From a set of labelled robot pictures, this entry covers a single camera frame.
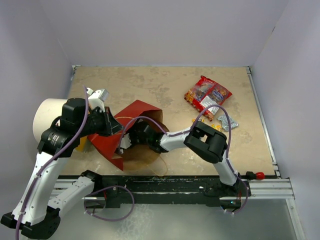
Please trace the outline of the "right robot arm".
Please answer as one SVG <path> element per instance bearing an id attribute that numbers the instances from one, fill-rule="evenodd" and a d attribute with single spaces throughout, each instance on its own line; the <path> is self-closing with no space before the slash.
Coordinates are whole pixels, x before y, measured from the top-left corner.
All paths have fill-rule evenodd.
<path id="1" fill-rule="evenodd" d="M 140 121 L 133 124 L 125 138 L 129 148 L 146 145 L 158 154 L 188 148 L 202 160 L 213 164 L 226 195 L 233 196 L 240 190 L 238 172 L 229 160 L 227 136 L 201 121 L 181 132 L 169 133 L 156 132 L 149 123 Z"/>

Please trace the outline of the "yellow snack packet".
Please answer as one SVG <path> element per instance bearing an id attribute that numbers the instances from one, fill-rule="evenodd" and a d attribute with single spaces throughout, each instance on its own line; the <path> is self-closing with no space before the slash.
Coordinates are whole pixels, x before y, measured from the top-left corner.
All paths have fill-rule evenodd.
<path id="1" fill-rule="evenodd" d="M 217 131 L 221 131 L 222 130 L 222 126 L 219 124 L 212 124 L 211 127 Z"/>

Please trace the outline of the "red snack packet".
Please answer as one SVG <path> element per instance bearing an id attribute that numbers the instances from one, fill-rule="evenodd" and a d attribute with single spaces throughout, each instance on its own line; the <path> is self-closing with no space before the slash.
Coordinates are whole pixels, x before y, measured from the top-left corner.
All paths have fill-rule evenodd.
<path id="1" fill-rule="evenodd" d="M 184 94 L 184 99 L 201 112 L 210 105 L 221 106 L 232 95 L 220 83 L 201 75 L 199 81 Z"/>

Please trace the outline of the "silver foil snack packet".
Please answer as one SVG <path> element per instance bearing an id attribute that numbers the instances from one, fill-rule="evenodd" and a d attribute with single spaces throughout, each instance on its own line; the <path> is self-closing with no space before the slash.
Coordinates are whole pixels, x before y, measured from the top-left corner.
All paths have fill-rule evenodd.
<path id="1" fill-rule="evenodd" d="M 226 132 L 239 126 L 237 121 L 235 121 L 231 116 L 226 116 L 225 114 L 218 116 L 217 120 L 221 122 L 222 129 Z"/>

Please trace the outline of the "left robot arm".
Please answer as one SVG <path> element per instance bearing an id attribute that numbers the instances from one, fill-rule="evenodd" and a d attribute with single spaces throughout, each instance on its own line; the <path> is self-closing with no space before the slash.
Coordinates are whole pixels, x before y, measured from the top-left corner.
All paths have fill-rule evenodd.
<path id="1" fill-rule="evenodd" d="M 115 120 L 100 98 L 70 98 L 62 106 L 61 115 L 40 137 L 32 175 L 18 205 L 1 218 L 1 224 L 35 240 L 47 240 L 57 230 L 61 219 L 81 198 L 98 196 L 103 191 L 101 175 L 84 171 L 69 188 L 50 198 L 56 181 L 80 144 L 92 134 L 115 135 L 123 126 Z"/>

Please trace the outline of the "red paper bag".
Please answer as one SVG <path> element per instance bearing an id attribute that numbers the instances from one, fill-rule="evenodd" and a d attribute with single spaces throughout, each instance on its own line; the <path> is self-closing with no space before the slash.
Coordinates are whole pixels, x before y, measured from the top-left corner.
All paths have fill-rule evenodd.
<path id="1" fill-rule="evenodd" d="M 141 100 L 135 100 L 114 116 L 123 126 L 112 136 L 97 133 L 88 137 L 90 143 L 103 158 L 118 170 L 137 174 L 139 171 L 163 177 L 168 165 L 157 146 L 163 124 L 163 110 Z"/>

